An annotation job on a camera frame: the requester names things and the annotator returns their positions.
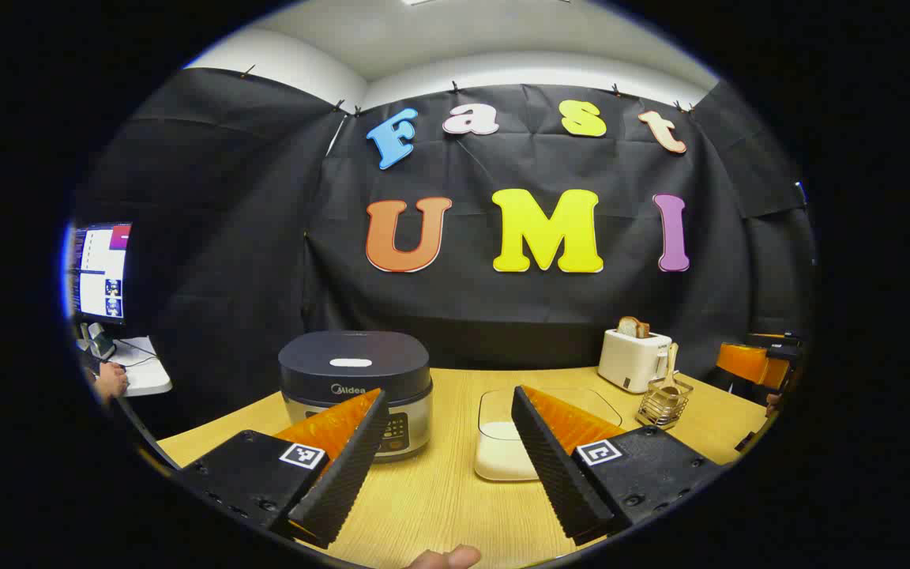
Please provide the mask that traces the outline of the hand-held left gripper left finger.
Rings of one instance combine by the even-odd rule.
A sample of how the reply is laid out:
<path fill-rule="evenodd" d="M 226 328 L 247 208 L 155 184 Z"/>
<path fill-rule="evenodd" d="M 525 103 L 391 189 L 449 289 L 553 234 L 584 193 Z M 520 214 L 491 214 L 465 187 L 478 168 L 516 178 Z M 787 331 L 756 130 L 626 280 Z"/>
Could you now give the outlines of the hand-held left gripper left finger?
<path fill-rule="evenodd" d="M 389 422 L 373 389 L 282 430 L 242 430 L 179 470 L 179 483 L 247 525 L 319 548 L 336 540 Z"/>

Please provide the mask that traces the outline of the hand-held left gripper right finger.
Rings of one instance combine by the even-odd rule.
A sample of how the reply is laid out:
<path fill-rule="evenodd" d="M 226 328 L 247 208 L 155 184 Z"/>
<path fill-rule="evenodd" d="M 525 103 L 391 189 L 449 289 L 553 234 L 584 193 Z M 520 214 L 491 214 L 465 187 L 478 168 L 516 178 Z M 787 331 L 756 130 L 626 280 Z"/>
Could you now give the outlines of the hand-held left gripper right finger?
<path fill-rule="evenodd" d="M 533 386 L 516 386 L 510 416 L 577 546 L 671 511 L 727 469 L 657 426 L 622 430 Z"/>

